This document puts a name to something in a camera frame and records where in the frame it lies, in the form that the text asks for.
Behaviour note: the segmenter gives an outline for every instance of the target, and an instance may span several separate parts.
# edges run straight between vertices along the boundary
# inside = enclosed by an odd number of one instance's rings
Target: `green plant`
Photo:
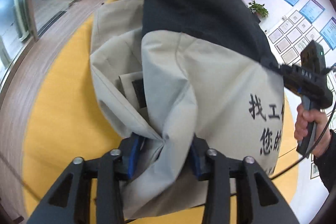
[[[252,13],[257,13],[261,17],[267,17],[268,16],[268,11],[266,8],[264,8],[265,4],[258,4],[254,1],[249,2],[249,9],[251,10]]]

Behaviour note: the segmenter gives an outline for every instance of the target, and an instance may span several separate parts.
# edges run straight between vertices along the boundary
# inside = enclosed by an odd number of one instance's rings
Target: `human hand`
[[[303,105],[300,104],[297,107],[297,118],[295,123],[294,138],[298,141],[302,141],[304,137],[308,134],[308,123],[315,121],[317,123],[315,141],[320,137],[324,127],[328,122],[327,115],[317,109],[305,110]],[[316,157],[320,157],[329,147],[331,140],[329,127],[327,128],[325,134],[320,140],[319,144],[315,147],[312,154]]]

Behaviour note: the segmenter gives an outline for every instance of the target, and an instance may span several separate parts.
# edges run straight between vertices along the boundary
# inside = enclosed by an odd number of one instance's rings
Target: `potted plant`
[[[262,18],[268,16],[268,11],[264,6],[265,4],[258,4],[255,2],[255,0],[249,2],[249,9],[251,10],[252,14],[254,15],[258,23],[260,23],[260,19],[258,16],[261,16]]]

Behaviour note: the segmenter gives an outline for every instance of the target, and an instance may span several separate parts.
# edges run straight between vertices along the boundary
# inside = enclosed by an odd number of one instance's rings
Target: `metal bolt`
[[[73,159],[73,164],[81,164],[83,162],[83,158],[77,157]]]
[[[213,149],[213,148],[210,148],[210,149],[208,149],[207,154],[209,156],[217,156],[217,150]]]
[[[247,162],[248,164],[253,164],[255,162],[254,157],[247,156],[245,158],[245,162]]]
[[[110,152],[111,156],[119,156],[121,154],[120,149],[113,149]]]

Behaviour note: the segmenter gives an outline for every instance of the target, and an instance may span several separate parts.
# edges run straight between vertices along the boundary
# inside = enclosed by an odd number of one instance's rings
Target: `jacket sleeve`
[[[331,140],[326,152],[319,158],[314,157],[314,163],[319,169],[321,180],[329,192],[336,182],[336,135],[332,130],[330,130],[330,134]]]

